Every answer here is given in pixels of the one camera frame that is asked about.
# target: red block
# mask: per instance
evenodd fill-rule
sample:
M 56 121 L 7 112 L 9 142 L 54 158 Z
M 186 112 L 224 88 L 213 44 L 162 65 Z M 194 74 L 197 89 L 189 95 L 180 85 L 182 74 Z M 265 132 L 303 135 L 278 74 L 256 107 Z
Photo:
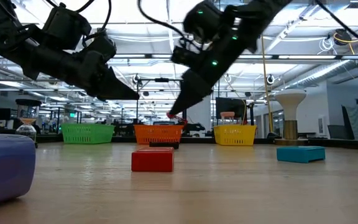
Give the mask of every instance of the red block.
M 173 149 L 145 147 L 132 153 L 133 172 L 172 172 Z

